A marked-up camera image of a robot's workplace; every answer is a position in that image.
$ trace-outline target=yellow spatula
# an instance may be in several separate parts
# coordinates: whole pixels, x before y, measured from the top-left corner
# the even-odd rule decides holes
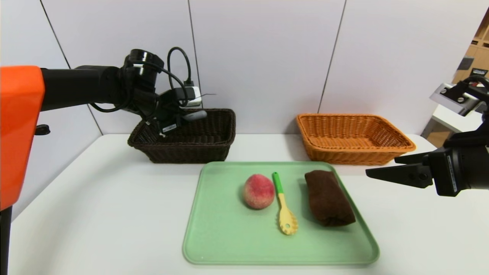
[[[277,189],[278,199],[280,201],[280,229],[284,234],[292,235],[297,232],[299,224],[297,223],[297,219],[295,218],[294,214],[292,214],[292,211],[289,210],[287,204],[285,203],[284,190],[282,189],[282,184],[280,183],[278,173],[274,172],[272,174],[272,178],[273,182],[275,183],[275,188]]]

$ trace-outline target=white table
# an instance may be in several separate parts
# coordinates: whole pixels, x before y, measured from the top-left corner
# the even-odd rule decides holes
[[[472,111],[467,116],[461,116],[443,105],[438,105],[432,119],[456,133],[474,131],[482,124],[481,113]]]
[[[417,153],[434,149],[409,137]],[[380,246],[376,263],[192,265],[181,248],[202,165],[150,163],[127,138],[99,138],[13,222],[9,274],[489,274],[489,192],[439,197],[346,165],[335,167]],[[300,136],[237,135],[227,160],[307,159]]]

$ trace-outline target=orange wicker basket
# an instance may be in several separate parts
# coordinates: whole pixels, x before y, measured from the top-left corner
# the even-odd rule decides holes
[[[336,164],[384,165],[416,149],[399,129],[378,115],[297,116],[311,160]]]

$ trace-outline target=folded towel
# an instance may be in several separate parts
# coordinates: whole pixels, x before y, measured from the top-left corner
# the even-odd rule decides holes
[[[333,172],[314,170],[306,173],[309,207],[324,226],[345,226],[355,222],[350,202]]]

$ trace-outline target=brown wicker basket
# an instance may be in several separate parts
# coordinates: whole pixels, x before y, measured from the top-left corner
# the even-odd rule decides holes
[[[302,114],[297,124],[311,160],[384,165],[416,146],[377,115]]]
[[[140,122],[128,144],[154,163],[223,161],[236,135],[236,115],[230,109],[206,109],[207,117],[179,127],[166,137],[154,125]]]

